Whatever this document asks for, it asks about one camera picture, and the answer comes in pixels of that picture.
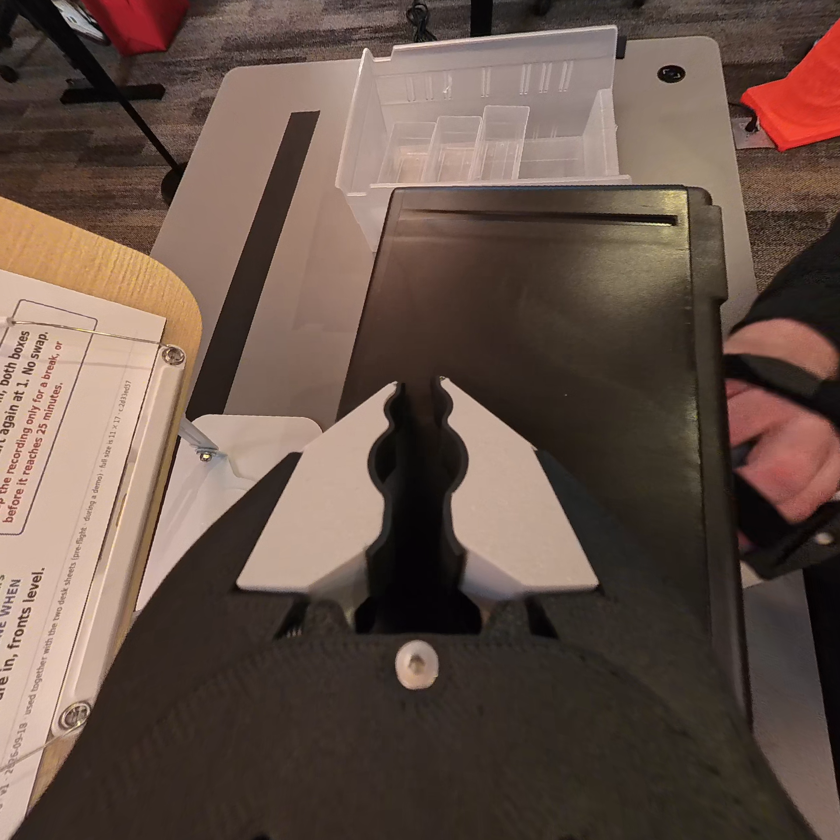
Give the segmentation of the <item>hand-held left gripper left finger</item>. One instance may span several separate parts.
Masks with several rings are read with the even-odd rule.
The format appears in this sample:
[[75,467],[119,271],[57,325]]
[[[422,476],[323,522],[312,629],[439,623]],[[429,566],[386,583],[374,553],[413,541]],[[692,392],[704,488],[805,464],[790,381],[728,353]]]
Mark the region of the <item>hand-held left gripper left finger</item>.
[[382,387],[303,449],[239,574],[239,589],[366,600],[366,551],[385,515],[369,459],[390,427],[385,406],[396,394],[396,382]]

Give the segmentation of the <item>black desk leg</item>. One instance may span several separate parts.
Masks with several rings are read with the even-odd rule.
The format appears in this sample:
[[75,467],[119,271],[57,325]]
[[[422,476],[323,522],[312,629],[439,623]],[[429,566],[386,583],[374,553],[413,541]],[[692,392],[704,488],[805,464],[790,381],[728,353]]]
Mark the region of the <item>black desk leg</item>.
[[67,63],[82,79],[66,83],[59,101],[66,106],[81,104],[161,101],[165,87],[158,83],[128,85],[111,79],[106,69],[91,53],[80,34],[66,20],[63,7],[72,7],[72,2],[16,1],[17,13],[26,18],[58,48]]

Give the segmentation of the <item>translucent plastic box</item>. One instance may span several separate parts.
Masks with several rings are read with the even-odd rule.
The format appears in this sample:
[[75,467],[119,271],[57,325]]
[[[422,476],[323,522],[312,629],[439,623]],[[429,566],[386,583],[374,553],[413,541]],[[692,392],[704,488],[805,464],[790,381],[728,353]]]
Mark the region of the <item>translucent plastic box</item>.
[[[398,187],[629,182],[620,173],[613,106],[614,25],[366,49],[353,90],[336,186],[372,251]],[[528,106],[515,182],[376,184],[394,123]]]

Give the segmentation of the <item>white instruction sheet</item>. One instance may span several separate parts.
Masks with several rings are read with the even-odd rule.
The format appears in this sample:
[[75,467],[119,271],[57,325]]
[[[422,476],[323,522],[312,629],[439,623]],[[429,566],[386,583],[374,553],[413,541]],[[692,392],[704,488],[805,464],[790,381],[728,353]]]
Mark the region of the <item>white instruction sheet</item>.
[[2,835],[24,817],[165,320],[2,271]]

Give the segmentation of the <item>black drawer cabinet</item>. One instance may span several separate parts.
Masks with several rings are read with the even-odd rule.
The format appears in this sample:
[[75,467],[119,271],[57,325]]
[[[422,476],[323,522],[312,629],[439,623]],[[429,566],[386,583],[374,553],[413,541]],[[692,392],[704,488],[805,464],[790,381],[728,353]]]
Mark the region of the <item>black drawer cabinet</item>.
[[697,187],[398,187],[336,419],[447,376],[551,453],[700,616],[749,716],[721,368],[721,211]]

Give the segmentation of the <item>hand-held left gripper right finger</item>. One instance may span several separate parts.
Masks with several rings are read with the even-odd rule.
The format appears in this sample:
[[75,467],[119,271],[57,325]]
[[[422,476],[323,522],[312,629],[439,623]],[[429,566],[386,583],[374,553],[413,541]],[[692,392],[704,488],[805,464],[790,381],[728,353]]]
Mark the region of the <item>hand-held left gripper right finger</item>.
[[439,379],[442,431],[465,458],[446,512],[464,551],[460,590],[481,609],[599,585],[537,449],[456,383]]

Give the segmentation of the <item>person's right forearm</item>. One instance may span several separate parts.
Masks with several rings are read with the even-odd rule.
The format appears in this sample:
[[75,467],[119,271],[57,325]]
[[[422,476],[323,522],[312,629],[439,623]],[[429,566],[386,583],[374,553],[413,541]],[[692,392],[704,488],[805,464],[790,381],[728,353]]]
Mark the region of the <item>person's right forearm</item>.
[[839,216],[794,257],[733,327],[734,353],[771,355],[834,376],[839,351]]

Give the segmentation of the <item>orange traffic cone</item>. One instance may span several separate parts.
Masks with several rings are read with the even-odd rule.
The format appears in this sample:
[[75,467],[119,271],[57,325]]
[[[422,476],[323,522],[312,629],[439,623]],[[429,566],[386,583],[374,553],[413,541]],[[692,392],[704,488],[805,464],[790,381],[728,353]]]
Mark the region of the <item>orange traffic cone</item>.
[[740,102],[781,152],[838,137],[839,23],[785,78],[748,88]]

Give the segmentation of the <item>black pole with round base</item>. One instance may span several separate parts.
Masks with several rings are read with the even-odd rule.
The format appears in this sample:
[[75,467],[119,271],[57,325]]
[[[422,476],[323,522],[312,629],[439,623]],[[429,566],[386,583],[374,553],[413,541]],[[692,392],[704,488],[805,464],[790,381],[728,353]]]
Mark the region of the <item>black pole with round base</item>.
[[104,102],[116,102],[128,115],[133,124],[142,132],[158,155],[169,166],[169,171],[163,176],[161,182],[161,197],[167,206],[172,204],[175,193],[182,182],[186,171],[186,163],[179,162],[168,150],[163,141],[152,130],[140,112],[134,107],[136,101],[159,102],[166,93],[165,87],[160,83],[147,85],[129,85],[121,87],[108,72],[99,64],[94,57],[88,57],[84,61],[85,68],[82,71],[87,80],[93,86],[97,94]]

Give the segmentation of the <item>small clear plastic drawer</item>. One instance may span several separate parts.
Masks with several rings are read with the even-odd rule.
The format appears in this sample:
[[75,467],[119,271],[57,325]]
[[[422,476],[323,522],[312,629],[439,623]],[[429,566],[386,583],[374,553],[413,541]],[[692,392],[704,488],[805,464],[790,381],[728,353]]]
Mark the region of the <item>small clear plastic drawer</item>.
[[445,115],[436,120],[422,183],[466,183],[473,165],[480,116]]
[[469,174],[471,182],[518,179],[529,120],[528,106],[486,106]]
[[434,130],[435,122],[395,122],[375,183],[420,183]]

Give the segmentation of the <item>person's dark clothing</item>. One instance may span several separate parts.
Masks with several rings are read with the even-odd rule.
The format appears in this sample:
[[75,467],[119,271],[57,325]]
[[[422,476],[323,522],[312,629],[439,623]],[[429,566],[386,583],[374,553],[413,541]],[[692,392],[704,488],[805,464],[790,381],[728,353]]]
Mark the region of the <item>person's dark clothing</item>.
[[839,789],[839,559],[803,572],[835,786]]

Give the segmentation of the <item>red bag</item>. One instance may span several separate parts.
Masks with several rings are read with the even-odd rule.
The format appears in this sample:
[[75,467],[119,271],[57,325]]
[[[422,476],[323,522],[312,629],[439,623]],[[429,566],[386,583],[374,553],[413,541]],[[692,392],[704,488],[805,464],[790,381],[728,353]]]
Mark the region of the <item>red bag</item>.
[[161,53],[171,46],[188,1],[84,1],[121,56]]

